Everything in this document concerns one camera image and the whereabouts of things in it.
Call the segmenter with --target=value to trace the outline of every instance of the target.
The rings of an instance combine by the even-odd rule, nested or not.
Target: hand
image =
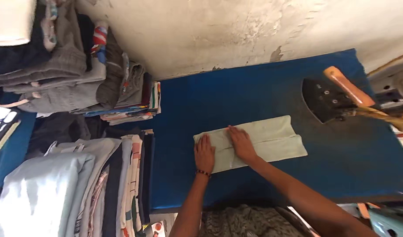
[[[253,165],[257,160],[261,159],[257,156],[251,143],[250,136],[243,129],[234,126],[227,128],[232,144],[234,145],[236,156],[238,156],[245,164]]]
[[[213,166],[215,166],[215,147],[210,145],[208,134],[200,137],[199,142],[194,146],[194,158],[198,170],[212,173]]]

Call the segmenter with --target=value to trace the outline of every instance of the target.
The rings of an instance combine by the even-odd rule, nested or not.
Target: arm
[[[212,173],[215,165],[215,147],[211,147],[209,135],[203,135],[194,146],[194,158],[198,170]],[[193,186],[185,199],[173,225],[171,237],[193,237],[199,234],[203,196],[209,177],[197,173]]]
[[[288,198],[297,212],[322,237],[377,237],[373,230],[363,225],[334,202],[257,156],[250,137],[244,130],[229,126],[228,132],[234,144],[236,155],[276,186]]]

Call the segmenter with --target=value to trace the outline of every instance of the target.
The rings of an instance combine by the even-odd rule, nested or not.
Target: stack of folded clothes
[[[0,27],[17,29],[0,33],[0,87],[21,94],[18,108],[39,115],[104,115],[111,125],[160,112],[160,83],[129,60],[106,22],[77,14],[75,0],[43,2],[12,7],[19,20],[34,19],[32,25],[0,14]],[[1,10],[9,5],[0,0]]]
[[[124,66],[126,70],[115,107],[110,109],[96,104],[73,113],[82,113],[85,117],[100,116],[102,120],[109,121],[109,125],[117,125],[151,119],[161,112],[161,83],[153,83],[144,67],[129,61],[126,54],[123,58],[128,63]]]
[[[50,120],[77,116],[57,113]],[[107,127],[105,138],[65,140],[66,133],[43,128],[30,143],[43,153],[26,160],[4,179],[0,237],[144,236],[150,223],[149,183],[154,155],[152,130]],[[22,221],[13,228],[12,213]]]

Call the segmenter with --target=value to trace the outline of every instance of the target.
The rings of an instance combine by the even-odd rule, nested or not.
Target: blue ironing table
[[[216,70],[161,82],[162,113],[118,128],[153,129],[151,209],[180,207],[194,179],[193,135],[257,120],[290,115],[308,156],[273,165],[332,199],[403,193],[403,148],[389,125],[349,117],[321,124],[301,95],[303,78],[322,77],[334,65],[373,95],[355,50],[284,62]],[[275,190],[248,167],[212,175],[204,198],[269,199]]]

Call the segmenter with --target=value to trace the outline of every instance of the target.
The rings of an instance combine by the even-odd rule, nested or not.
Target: beaded bracelet
[[[205,171],[203,171],[203,170],[196,170],[196,174],[197,174],[197,173],[207,175],[209,178],[212,176],[211,174],[209,174],[208,172],[205,172]]]

